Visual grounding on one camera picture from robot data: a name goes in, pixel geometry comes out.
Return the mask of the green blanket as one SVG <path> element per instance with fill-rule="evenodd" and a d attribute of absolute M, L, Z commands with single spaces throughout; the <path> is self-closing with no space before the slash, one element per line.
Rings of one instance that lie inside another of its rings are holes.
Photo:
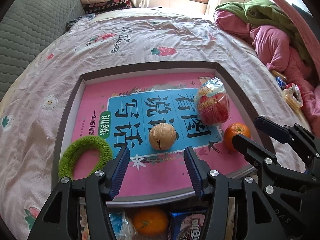
<path fill-rule="evenodd" d="M 293 23 L 289 16 L 270 0 L 251 0 L 246 3 L 226 2 L 217 5 L 215 10 L 231 12 L 245 23 L 249 23 L 254 27 L 272 25 L 284 31 L 291 38 L 293 47 L 298 50 L 302 60 L 308 64 L 313 64 L 312 58 L 298 31 L 298 24 Z"/>

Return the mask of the blue cookie snack packet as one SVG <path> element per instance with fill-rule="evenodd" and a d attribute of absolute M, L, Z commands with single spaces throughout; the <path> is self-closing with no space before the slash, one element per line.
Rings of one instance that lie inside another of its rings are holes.
<path fill-rule="evenodd" d="M 200 239 L 206 210 L 170 214 L 168 239 Z"/>

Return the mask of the dark shallow cardboard box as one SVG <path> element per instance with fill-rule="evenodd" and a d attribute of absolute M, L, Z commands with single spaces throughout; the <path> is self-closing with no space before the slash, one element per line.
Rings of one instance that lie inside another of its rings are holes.
<path fill-rule="evenodd" d="M 274 151 L 270 137 L 254 127 L 257 115 L 244 89 L 216 62 L 150 62 L 82 74 L 60 122 L 53 183 L 64 175 L 88 176 L 104 164 L 108 145 L 113 157 L 122 147 L 130 152 L 112 206 L 188 198 L 194 192 L 183 159 L 186 147 L 229 178 L 254 168 L 232 149 L 233 135 L 250 135 Z"/>

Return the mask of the pink quilted pillow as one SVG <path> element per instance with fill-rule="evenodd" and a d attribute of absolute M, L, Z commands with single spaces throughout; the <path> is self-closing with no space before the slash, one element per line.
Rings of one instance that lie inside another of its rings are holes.
<path fill-rule="evenodd" d="M 312 61 L 315 65 L 317 74 L 320 75 L 320 58 L 319 58 L 319 50 L 320 45 L 313 31 L 307 24 L 307 22 L 302 18 L 302 16 L 294 9 L 287 1 L 285 0 L 272 0 L 279 6 L 285 14 L 290 18 L 292 23 L 297 27 L 302 40 L 306 46 L 307 51 L 309 52 Z"/>

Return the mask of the dark patterned cloth by headboard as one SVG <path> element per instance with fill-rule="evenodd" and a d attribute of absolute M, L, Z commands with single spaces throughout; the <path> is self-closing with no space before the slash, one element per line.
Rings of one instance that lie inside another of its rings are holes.
<path fill-rule="evenodd" d="M 95 14 L 87 14 L 77 17 L 66 23 L 66 32 L 70 31 L 75 25 L 88 23 L 95 18 Z"/>

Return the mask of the orange tangerine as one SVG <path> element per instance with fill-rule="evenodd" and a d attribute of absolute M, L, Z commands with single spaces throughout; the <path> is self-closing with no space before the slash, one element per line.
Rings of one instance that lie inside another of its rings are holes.
<path fill-rule="evenodd" d="M 169 227 L 167 214 L 159 207 L 144 207 L 132 216 L 133 227 L 139 235 L 158 236 Z"/>
<path fill-rule="evenodd" d="M 248 138 L 251 138 L 251 131 L 250 129 L 242 123 L 236 122 L 229 125 L 226 130 L 224 131 L 223 140 L 225 143 L 226 148 L 230 152 L 235 152 L 236 149 L 232 144 L 233 137 L 236 135 L 242 134 Z"/>

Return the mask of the pink blue children's book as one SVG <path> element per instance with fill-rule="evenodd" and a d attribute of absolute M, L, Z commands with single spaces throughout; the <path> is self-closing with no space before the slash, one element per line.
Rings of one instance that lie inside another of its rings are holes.
<path fill-rule="evenodd" d="M 213 77 L 178 73 L 112 80 L 84 88 L 72 140 L 103 138 L 113 154 L 126 146 L 131 158 L 118 199 L 157 198 L 179 194 L 191 186 L 183 160 L 192 147 L 200 159 L 225 175 L 242 171 L 247 161 L 231 152 L 223 139 L 228 125 L 243 121 L 225 93 L 213 97 L 222 126 L 207 126 L 198 116 L 194 97 Z"/>

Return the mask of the pink strawberry bear bedsheet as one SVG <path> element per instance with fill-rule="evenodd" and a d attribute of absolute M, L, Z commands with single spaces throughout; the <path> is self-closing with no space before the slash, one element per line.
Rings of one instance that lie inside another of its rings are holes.
<path fill-rule="evenodd" d="M 81 21 L 43 50 L 1 100 L 1 217 L 26 239 L 25 211 L 51 192 L 54 145 L 67 100 L 81 74 L 144 62 L 217 62 L 242 87 L 257 112 L 281 125 L 309 128 L 254 49 L 209 20 L 128 9 Z"/>

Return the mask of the black wall television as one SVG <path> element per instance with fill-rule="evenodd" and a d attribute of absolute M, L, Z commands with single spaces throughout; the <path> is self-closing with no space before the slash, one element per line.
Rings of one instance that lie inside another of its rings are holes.
<path fill-rule="evenodd" d="M 295 4 L 292 4 L 292 7 L 295 8 L 295 10 L 300 14 L 300 16 L 302 16 L 308 26 L 311 27 L 313 24 L 313 16 L 309 12 L 303 10 Z"/>

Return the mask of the King Egg blue wrapper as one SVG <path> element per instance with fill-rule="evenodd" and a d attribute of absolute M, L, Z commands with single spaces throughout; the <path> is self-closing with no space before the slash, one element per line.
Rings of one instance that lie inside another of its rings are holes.
<path fill-rule="evenodd" d="M 229 99 L 223 82 L 214 77 L 199 88 L 194 96 L 199 119 L 204 125 L 218 126 L 229 117 Z"/>

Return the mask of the stack of folded blankets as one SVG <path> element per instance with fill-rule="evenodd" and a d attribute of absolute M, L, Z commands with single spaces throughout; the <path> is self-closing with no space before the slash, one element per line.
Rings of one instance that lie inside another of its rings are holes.
<path fill-rule="evenodd" d="M 102 14 L 109 11 L 131 9 L 131 0 L 80 0 L 86 14 Z"/>

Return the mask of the snack wrappers beside duvet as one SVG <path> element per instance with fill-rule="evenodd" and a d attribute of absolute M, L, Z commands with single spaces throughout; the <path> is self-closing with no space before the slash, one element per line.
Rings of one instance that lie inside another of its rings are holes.
<path fill-rule="evenodd" d="M 272 70 L 271 73 L 276 78 L 276 81 L 282 90 L 282 97 L 285 102 L 296 113 L 299 113 L 303 106 L 303 99 L 299 86 L 295 83 L 289 83 L 286 76 L 276 70 Z"/>

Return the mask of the grey quilted headboard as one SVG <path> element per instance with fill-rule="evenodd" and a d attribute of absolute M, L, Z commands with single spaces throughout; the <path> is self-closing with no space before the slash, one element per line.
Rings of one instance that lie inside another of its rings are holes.
<path fill-rule="evenodd" d="M 16 0 L 1 20 L 1 96 L 84 13 L 80 0 Z"/>

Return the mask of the pink crumpled duvet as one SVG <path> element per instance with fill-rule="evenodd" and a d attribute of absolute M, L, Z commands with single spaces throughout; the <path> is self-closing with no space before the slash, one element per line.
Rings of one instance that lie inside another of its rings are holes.
<path fill-rule="evenodd" d="M 215 12 L 215 23 L 223 31 L 252 45 L 259 60 L 269 71 L 277 71 L 287 82 L 299 86 L 303 99 L 302 111 L 313 134 L 319 137 L 319 79 L 317 71 L 303 62 L 282 30 L 261 25 L 256 28 L 227 10 Z"/>

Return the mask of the tan walnut ball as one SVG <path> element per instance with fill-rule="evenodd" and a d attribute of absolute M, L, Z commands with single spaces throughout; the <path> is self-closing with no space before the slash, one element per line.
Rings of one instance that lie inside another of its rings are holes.
<path fill-rule="evenodd" d="M 175 141 L 176 131 L 171 124 L 160 123 L 153 126 L 149 131 L 149 143 L 155 150 L 168 150 Z"/>

